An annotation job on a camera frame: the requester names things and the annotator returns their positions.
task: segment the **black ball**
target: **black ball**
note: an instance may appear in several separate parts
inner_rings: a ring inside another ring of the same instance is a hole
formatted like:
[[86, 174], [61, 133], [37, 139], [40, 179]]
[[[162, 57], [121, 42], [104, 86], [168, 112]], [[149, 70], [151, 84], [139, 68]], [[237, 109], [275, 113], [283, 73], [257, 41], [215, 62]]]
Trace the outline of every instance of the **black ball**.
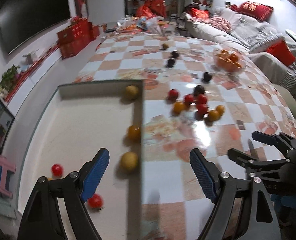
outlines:
[[209, 82], [211, 79], [212, 79], [212, 74], [210, 74], [209, 72], [205, 72], [203, 81]]
[[205, 93], [205, 89], [201, 85], [196, 86], [193, 90], [194, 97], [198, 96], [199, 94], [204, 94], [204, 93]]
[[174, 50], [172, 53], [171, 53], [172, 57], [174, 59], [178, 59], [179, 58], [179, 52], [177, 50]]
[[168, 60], [167, 67], [172, 68], [175, 65], [176, 60], [174, 58], [170, 58]]

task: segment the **stack of red boxes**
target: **stack of red boxes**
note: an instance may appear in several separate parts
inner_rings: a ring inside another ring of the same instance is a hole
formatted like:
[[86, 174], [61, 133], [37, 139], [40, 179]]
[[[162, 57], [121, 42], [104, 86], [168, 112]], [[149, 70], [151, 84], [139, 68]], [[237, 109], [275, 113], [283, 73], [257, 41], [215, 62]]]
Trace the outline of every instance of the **stack of red boxes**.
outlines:
[[62, 58], [74, 57], [86, 47], [90, 41], [99, 36], [98, 33], [94, 36], [92, 26], [86, 18], [77, 18], [73, 20], [71, 26], [57, 33], [59, 39]]

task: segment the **bowl of oranges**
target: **bowl of oranges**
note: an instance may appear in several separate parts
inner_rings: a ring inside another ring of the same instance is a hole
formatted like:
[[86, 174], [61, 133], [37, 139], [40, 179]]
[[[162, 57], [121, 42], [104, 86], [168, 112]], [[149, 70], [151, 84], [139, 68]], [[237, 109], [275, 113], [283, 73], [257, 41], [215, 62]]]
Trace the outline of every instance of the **bowl of oranges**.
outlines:
[[215, 64], [229, 73], [240, 74], [244, 71], [245, 64], [239, 59], [237, 54], [230, 53], [225, 49], [217, 49], [214, 51]]

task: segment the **pink blanket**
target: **pink blanket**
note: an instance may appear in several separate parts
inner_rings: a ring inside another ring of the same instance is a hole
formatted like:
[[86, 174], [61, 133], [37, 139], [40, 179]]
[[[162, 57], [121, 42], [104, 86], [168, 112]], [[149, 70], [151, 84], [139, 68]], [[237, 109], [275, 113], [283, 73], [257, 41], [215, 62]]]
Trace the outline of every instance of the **pink blanket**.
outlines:
[[205, 24], [210, 24], [211, 26], [228, 33], [231, 31], [231, 25], [230, 22], [222, 17], [213, 17], [207, 20], [199, 19], [199, 18], [191, 18], [191, 22], [200, 22]]

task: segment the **checkered tablecloth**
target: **checkered tablecloth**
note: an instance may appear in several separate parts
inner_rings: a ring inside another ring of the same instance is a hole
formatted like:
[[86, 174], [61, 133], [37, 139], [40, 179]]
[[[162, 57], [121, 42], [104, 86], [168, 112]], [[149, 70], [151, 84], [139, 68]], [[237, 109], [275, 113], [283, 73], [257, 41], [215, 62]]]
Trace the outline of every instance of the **checkered tablecloth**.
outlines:
[[[170, 46], [167, 51], [159, 50], [162, 43]], [[191, 149], [198, 147], [221, 171], [243, 179], [245, 170], [228, 159], [228, 149], [252, 151], [262, 161], [275, 160], [283, 156], [275, 147], [252, 140], [252, 132], [282, 131], [296, 138], [296, 122], [289, 108], [259, 68], [235, 51], [246, 68], [231, 79], [217, 71], [214, 49], [234, 52], [220, 44], [180, 36], [111, 37], [75, 80], [144, 80], [142, 239], [194, 240], [205, 226], [213, 204], [205, 198], [190, 166]], [[155, 52], [138, 55], [143, 50]], [[165, 68], [173, 50], [180, 57], [174, 68]], [[224, 105], [224, 115], [212, 125], [195, 120], [194, 106], [173, 116], [172, 105], [165, 101], [168, 91], [179, 90], [182, 100], [202, 84], [205, 71], [214, 73], [211, 82], [203, 84], [208, 105]]]

